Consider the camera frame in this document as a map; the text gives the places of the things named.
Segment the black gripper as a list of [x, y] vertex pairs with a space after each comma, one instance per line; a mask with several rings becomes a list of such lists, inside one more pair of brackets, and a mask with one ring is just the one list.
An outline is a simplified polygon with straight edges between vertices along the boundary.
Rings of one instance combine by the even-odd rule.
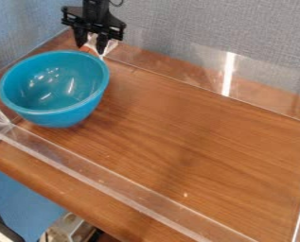
[[74, 30], [76, 47], [87, 42], [87, 34], [99, 34], [96, 37], [96, 51], [102, 55], [108, 39], [120, 41], [124, 35], [126, 23], [111, 13], [110, 0], [82, 0], [82, 6], [63, 6], [60, 22]]

